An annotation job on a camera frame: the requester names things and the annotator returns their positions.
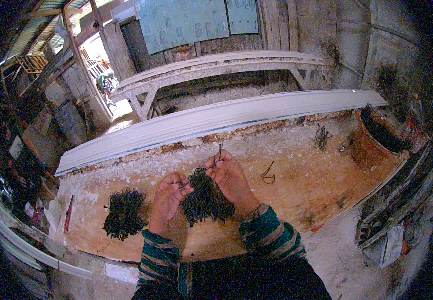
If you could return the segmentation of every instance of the white plastic strip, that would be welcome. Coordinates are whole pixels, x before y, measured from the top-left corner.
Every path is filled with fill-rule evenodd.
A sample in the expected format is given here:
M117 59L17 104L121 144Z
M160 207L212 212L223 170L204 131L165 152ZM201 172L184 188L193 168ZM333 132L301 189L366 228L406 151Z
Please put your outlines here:
M9 229L3 222L0 220L0 232L6 237L13 245L18 247L20 250L30 255L37 261L40 261L50 267L53 267L57 270L63 271L65 273L69 273L75 276L78 276L83 279L93 279L93 275L90 271L81 269L79 267L75 267L73 265L69 265L66 262L59 261L50 255L47 255L44 252L36 249L29 243L27 243L24 239L19 237L16 233L14 233L11 229Z
M380 94L358 90L274 93L230 100L146 120L83 143L63 154L56 176L155 147L238 128L317 113L387 105Z

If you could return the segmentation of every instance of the wire scrap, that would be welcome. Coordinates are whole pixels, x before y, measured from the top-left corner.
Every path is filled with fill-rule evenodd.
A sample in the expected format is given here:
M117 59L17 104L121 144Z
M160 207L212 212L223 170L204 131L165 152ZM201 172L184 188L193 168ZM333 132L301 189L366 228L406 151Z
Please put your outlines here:
M193 227L198 220L201 222L207 217L225 223L225 218L235 213L235 205L225 198L217 184L205 174L205 171L206 168L201 166L189 176L189 184L193 192L186 195L185 200L180 203L190 227Z
M330 135L330 133L325 129L325 126L320 127L320 124L318 124L315 138L311 139L313 141L313 146L320 149L321 152L324 152L326 150L326 141L332 136L333 135Z
M109 200L110 214L105 219L103 228L106 235L124 241L129 234L138 234L147 225L139 216L138 209L145 199L145 194L136 189L112 193Z
M267 176L274 162L275 161L273 160L270 166L268 167L268 169L266 169L266 171L264 171L263 174L261 175L261 180L263 180L263 182L266 184L272 184L275 182L275 174L273 174L272 176Z

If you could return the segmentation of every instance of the white board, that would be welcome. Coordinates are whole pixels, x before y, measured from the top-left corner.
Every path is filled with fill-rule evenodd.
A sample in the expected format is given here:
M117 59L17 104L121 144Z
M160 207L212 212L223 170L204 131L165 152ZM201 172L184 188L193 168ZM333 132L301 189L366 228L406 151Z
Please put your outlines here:
M358 90L274 93L204 105L146 120L83 143L63 154L56 176L109 159L238 128L317 113L387 105Z

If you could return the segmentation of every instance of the wooden table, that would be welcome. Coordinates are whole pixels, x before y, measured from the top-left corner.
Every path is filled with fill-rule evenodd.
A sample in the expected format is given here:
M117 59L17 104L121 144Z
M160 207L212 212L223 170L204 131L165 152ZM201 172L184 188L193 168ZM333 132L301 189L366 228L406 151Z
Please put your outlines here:
M355 164L349 149L343 153L338 150L347 144L347 136L356 129L355 117L323 119L320 124L333 134L324 153L314 148L311 140L316 123L302 126L287 120L206 136L176 150L159 149L140 153L138 157L132 154L94 170L66 175L56 199L66 211L71 195L75 195L69 232L62 232L65 219L62 217L58 231L50 231L49 237L95 255L140 261L141 234L121 242L110 239L101 229L108 215L103 208L108 205L108 196L126 187L137 188L147 195L142 207L142 214L147 218L156 183L171 171L191 173L217 152L218 141L241 162L249 185L260 201L270 204L278 217L296 230L309 231L375 193L405 164L408 155L407 152L396 155L375 170L364 171ZM275 174L276 180L270 185L263 183L260 175L272 160L274 164L268 175ZM179 209L171 234L182 261L200 261L244 253L238 226L235 216L225 224L206 219L189 228Z

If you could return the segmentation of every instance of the bucket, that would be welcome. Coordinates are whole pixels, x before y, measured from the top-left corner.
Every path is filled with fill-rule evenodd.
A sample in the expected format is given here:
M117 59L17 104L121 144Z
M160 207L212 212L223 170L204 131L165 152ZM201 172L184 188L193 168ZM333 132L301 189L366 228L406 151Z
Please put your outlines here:
M383 147L366 129L361 120L361 111L356 112L358 129L351 145L351 156L362 169L372 171L388 160L397 157L397 153Z

